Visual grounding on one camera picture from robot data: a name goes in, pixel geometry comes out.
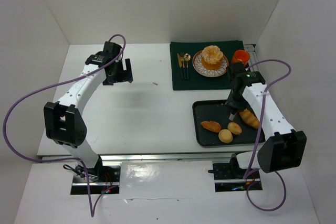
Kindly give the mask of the large round orange bread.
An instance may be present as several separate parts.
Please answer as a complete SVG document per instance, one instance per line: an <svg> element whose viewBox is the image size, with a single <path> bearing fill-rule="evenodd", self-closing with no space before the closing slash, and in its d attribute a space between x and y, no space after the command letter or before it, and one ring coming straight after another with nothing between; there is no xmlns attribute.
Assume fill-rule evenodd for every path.
<svg viewBox="0 0 336 224"><path fill-rule="evenodd" d="M224 54L218 46L207 46L201 53L202 65L208 70L218 69L223 61Z"/></svg>

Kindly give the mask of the metal tongs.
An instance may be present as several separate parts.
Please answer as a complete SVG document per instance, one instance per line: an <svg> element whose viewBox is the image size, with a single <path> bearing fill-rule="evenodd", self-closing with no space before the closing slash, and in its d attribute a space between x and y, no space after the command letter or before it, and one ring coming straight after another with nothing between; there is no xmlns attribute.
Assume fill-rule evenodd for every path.
<svg viewBox="0 0 336 224"><path fill-rule="evenodd" d="M237 114L237 110L236 109L231 109L230 114L229 114L229 120L233 121L236 114Z"/></svg>

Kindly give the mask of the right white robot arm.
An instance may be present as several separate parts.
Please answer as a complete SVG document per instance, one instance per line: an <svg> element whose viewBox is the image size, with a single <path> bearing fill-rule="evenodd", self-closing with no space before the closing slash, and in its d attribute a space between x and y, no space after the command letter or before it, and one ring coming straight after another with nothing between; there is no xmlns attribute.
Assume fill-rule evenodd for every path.
<svg viewBox="0 0 336 224"><path fill-rule="evenodd" d="M269 89L275 82L266 83L260 72L248 71L243 63L231 64L227 73L232 86L226 100L229 120L251 108L259 121L253 151L236 155L244 177L258 169L272 173L300 166L307 137L295 130L272 99Z"/></svg>

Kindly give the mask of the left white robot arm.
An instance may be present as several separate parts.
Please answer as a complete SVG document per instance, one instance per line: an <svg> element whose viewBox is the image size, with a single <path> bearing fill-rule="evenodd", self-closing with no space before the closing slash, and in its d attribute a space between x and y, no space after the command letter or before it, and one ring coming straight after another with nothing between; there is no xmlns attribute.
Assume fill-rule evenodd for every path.
<svg viewBox="0 0 336 224"><path fill-rule="evenodd" d="M120 45L106 41L102 51L87 58L80 80L56 102L47 102L44 106L47 138L78 159L75 168L78 176L88 175L93 181L100 180L109 170L86 140L87 127L82 113L99 85L133 81L131 61L123 60L122 56Z"/></svg>

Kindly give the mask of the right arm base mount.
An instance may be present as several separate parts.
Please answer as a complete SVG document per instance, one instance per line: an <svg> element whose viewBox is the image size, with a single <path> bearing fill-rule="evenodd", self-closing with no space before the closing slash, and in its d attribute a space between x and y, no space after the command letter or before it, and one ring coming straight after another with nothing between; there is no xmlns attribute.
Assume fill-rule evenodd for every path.
<svg viewBox="0 0 336 224"><path fill-rule="evenodd" d="M243 176L246 169L241 169L237 158L232 157L228 163L213 163L213 168L208 173L214 177L215 191L236 192L250 190L262 190L259 172L249 175L246 179Z"/></svg>

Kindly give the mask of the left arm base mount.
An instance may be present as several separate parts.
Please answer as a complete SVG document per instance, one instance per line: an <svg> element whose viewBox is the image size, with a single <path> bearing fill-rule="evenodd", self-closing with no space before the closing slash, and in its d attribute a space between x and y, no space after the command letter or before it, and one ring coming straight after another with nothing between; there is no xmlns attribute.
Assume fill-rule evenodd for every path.
<svg viewBox="0 0 336 224"><path fill-rule="evenodd" d="M70 194L86 195L88 192L87 180L83 168L80 166L73 168L67 164L64 164L63 168L73 172L74 175ZM98 177L89 175L89 186L91 194L118 194L120 188L120 175L121 165L102 166L102 174L100 174Z"/></svg>

